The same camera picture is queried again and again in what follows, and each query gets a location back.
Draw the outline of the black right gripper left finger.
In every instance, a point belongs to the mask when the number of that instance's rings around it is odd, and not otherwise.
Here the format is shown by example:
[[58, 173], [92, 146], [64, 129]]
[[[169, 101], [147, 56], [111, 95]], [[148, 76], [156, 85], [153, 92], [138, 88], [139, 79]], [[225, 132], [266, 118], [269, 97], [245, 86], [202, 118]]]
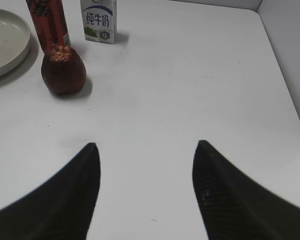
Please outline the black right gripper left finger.
[[100, 157], [85, 145], [44, 184], [0, 210], [0, 240], [84, 240], [100, 188]]

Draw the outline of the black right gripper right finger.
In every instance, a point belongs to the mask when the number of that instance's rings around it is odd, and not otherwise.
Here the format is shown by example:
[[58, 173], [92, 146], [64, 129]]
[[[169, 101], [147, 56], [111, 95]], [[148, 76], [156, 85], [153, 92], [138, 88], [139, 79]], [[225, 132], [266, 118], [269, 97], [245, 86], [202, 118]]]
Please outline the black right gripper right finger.
[[193, 188], [211, 240], [300, 240], [300, 207], [267, 190], [217, 151], [198, 142]]

